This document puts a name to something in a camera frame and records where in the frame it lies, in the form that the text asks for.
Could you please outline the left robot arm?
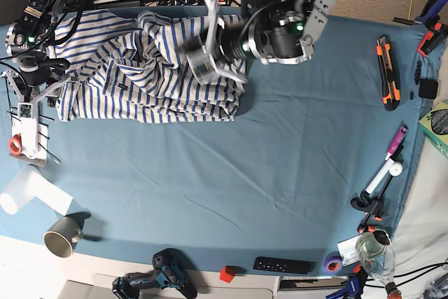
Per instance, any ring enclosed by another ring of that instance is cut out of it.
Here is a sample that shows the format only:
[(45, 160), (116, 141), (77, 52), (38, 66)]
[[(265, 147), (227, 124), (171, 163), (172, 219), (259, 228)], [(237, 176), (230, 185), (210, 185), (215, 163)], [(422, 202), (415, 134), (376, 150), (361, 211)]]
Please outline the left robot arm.
[(227, 25), (217, 0), (204, 0), (209, 20), (186, 56), (199, 83), (218, 77), (245, 83), (241, 71), (230, 70), (236, 60), (254, 57), (263, 64), (301, 64), (314, 55), (314, 44), (328, 22), (336, 0), (274, 0), (245, 21)]

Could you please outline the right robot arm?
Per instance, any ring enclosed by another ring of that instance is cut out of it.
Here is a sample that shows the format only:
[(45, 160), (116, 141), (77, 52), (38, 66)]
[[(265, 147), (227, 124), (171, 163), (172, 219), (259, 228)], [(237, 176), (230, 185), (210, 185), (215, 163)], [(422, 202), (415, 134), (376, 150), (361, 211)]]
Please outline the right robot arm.
[(69, 0), (29, 0), (21, 17), (9, 27), (5, 38), (7, 56), (1, 64), (15, 72), (9, 78), (10, 84), (26, 103), (42, 95), (48, 106), (55, 107), (61, 87), (69, 80), (70, 62), (50, 56), (48, 51), (74, 35), (86, 3), (79, 0), (69, 32), (59, 38), (56, 30), (69, 12)]

